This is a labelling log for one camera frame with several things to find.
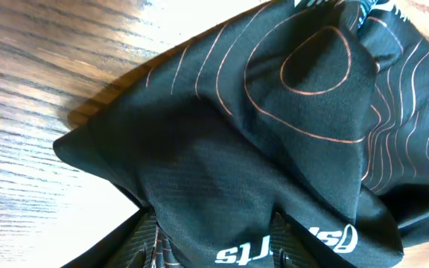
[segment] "printed logo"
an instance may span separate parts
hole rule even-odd
[[[322,241],[327,246],[334,246],[333,250],[336,253],[350,253],[354,251],[358,242],[357,230],[354,226],[347,224],[342,231],[334,232],[319,232],[319,227],[310,227],[309,232],[317,239]],[[247,265],[250,261],[259,260],[272,255],[270,251],[270,235],[262,238],[261,252],[259,255],[250,258],[251,243],[244,243],[240,246],[232,247],[231,249],[224,249],[217,253],[216,264],[238,264],[239,266]],[[238,252],[241,252],[241,257],[238,260]]]

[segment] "wood floor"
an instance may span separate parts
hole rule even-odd
[[[52,142],[173,52],[143,62],[261,2],[0,0],[0,267],[60,267],[136,211]],[[429,36],[429,1],[398,2]],[[429,267],[429,243],[401,265]]]

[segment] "wooden surface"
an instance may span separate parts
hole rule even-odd
[[[52,142],[147,71],[135,67],[260,2],[0,0],[0,267],[60,267],[136,211]],[[399,4],[429,35],[429,1]],[[406,254],[403,267],[429,266],[429,243]]]

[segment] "garment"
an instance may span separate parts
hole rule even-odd
[[[392,267],[429,241],[429,42],[374,2],[262,5],[57,140],[141,208],[69,266]]]

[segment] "wood grain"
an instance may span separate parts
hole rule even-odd
[[[154,56],[261,2],[0,0],[0,267],[60,267],[136,211],[52,142],[177,48]],[[429,34],[429,1],[401,4]],[[423,267],[429,243],[406,254]]]

